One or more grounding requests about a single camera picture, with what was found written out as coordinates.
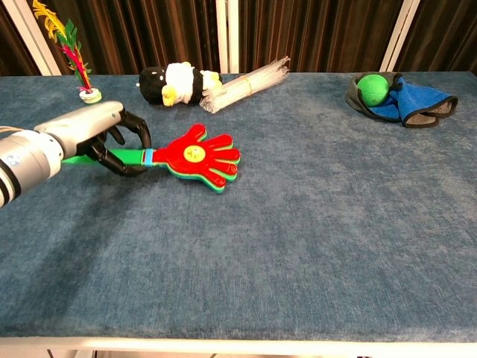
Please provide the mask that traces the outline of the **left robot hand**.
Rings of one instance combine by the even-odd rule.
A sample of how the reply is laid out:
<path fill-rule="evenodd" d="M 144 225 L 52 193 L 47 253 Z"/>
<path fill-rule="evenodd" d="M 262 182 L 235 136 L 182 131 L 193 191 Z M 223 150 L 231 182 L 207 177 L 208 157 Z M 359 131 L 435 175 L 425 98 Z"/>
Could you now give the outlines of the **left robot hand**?
<path fill-rule="evenodd" d="M 86 155 L 117 175 L 140 175 L 146 171 L 144 166 L 124 163 L 104 145 L 108 134 L 117 143 L 125 144 L 119 126 L 137 134 L 143 148 L 151 147 L 151 135 L 145 120 L 125 110 L 119 101 L 105 101 L 74 110 L 43 122 L 34 130 L 55 138 L 66 159 Z"/>

